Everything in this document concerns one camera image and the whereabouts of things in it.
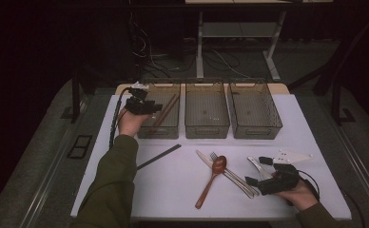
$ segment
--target green sleeve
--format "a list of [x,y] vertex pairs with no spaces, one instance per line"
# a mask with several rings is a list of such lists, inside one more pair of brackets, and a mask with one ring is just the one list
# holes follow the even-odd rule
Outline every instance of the green sleeve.
[[113,147],[99,161],[95,180],[71,228],[129,226],[137,150],[138,144],[132,137],[116,137]]
[[317,203],[297,214],[303,228],[348,228],[347,222],[335,220],[321,203]]

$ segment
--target spoon handle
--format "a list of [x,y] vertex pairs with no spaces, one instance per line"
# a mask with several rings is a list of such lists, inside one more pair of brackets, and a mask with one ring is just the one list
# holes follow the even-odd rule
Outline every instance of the spoon handle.
[[205,189],[203,190],[202,194],[200,195],[199,200],[197,200],[197,202],[196,202],[196,208],[197,209],[202,208],[203,203],[204,203],[204,200],[207,197],[208,191],[209,191],[209,189],[211,187],[211,183],[214,180],[214,178],[217,177],[217,175],[218,174],[211,175],[210,181],[208,182],[207,186],[205,187]]

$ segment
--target wooden spoon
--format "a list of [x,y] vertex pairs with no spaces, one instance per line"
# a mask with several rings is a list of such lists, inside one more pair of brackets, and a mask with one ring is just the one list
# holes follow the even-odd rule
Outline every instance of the wooden spoon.
[[218,157],[213,163],[212,163],[212,175],[210,178],[210,181],[208,182],[207,186],[203,190],[202,194],[199,197],[199,200],[196,203],[196,208],[200,209],[202,208],[202,205],[204,203],[205,198],[207,197],[208,191],[211,187],[211,183],[214,180],[215,177],[217,177],[219,174],[222,174],[223,171],[226,168],[226,157],[220,156]]

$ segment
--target person's right hand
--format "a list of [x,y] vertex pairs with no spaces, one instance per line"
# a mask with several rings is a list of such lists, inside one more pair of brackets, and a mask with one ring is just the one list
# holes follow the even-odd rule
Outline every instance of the person's right hand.
[[134,115],[127,109],[123,108],[117,116],[119,135],[128,135],[134,137],[140,130],[141,125],[145,120],[152,115]]
[[309,187],[302,180],[298,182],[295,188],[288,191],[279,192],[274,195],[291,201],[300,211],[303,211],[318,203],[318,200],[315,198]]

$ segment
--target floor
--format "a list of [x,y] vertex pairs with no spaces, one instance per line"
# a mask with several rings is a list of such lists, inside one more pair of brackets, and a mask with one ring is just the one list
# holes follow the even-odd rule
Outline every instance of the floor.
[[[195,77],[194,40],[186,40],[183,58],[170,58],[155,48],[153,62],[143,77]],[[266,40],[206,40],[204,77],[259,77],[270,82],[262,58]],[[289,85],[323,65],[334,53],[337,41],[309,43],[288,41],[278,44],[274,62]],[[316,96],[311,80],[290,92],[295,94],[335,180],[345,193],[352,211],[352,227],[369,227],[369,117],[346,89],[341,108],[348,109],[354,122],[335,124],[330,117],[330,96]],[[98,87],[95,94],[81,94],[81,115],[76,123],[68,118],[71,84],[65,84],[54,97],[48,113],[18,163],[0,197],[0,227],[68,227],[75,194],[85,172],[90,151],[96,141],[108,101],[114,88]],[[67,153],[77,137],[90,136],[87,154],[69,159]],[[178,227],[267,227],[250,222],[206,222],[165,224]],[[273,228],[300,227],[294,220],[270,222]],[[167,227],[159,223],[133,223],[133,227]]]

